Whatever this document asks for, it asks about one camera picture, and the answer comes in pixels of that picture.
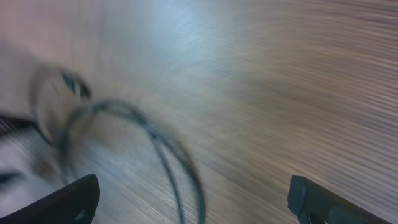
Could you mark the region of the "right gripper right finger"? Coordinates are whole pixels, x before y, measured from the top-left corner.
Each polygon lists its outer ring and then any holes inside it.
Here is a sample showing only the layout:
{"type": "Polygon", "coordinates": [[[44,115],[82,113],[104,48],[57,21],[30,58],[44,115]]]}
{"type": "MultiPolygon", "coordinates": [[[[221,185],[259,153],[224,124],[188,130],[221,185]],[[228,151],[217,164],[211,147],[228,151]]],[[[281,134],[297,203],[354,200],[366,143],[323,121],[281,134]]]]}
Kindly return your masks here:
{"type": "Polygon", "coordinates": [[[287,201],[300,224],[391,224],[303,176],[292,176],[287,201]]]}

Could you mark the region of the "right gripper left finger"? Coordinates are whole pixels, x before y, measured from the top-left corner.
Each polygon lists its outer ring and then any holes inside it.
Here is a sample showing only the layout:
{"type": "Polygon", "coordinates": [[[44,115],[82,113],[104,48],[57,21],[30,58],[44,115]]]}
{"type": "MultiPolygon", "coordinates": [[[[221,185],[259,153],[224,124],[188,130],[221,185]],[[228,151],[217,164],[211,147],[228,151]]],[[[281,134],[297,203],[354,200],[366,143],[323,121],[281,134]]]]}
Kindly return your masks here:
{"type": "Polygon", "coordinates": [[[88,174],[1,218],[1,224],[91,224],[100,200],[97,176],[88,174]]]}

